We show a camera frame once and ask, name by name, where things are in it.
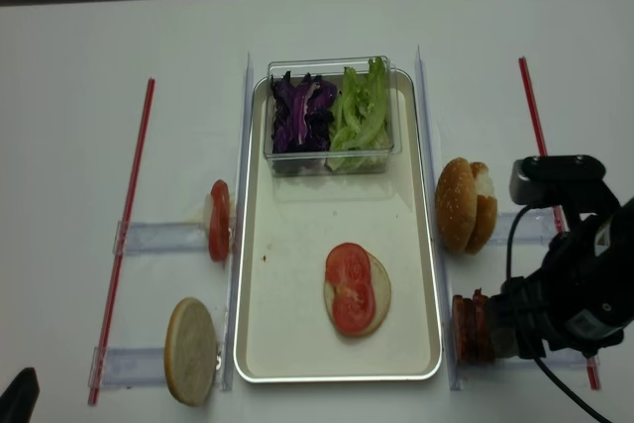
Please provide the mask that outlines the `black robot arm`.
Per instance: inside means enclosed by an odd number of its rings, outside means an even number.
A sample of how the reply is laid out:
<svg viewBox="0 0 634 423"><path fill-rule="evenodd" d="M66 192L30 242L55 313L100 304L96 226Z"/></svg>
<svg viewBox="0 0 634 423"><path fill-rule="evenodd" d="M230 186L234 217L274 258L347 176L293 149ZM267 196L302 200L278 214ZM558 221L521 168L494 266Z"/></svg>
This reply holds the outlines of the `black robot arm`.
<svg viewBox="0 0 634 423"><path fill-rule="evenodd" d="M524 211L563 207L569 230L541 266L509 277L484 305L497 357L542 358L573 349L586 357L620 344L633 321L633 204L601 181L510 185Z"/></svg>

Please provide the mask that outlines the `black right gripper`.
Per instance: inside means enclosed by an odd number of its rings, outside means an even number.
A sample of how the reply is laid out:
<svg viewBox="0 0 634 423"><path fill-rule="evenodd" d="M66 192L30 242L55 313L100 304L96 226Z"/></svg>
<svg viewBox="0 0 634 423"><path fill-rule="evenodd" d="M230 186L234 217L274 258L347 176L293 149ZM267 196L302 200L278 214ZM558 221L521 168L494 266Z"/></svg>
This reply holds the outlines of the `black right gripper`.
<svg viewBox="0 0 634 423"><path fill-rule="evenodd" d="M602 181L561 204L569 230L550 243L541 266L509 276L484 304L499 359L542 358L573 349L589 358L620 344L625 329L625 207Z"/></svg>

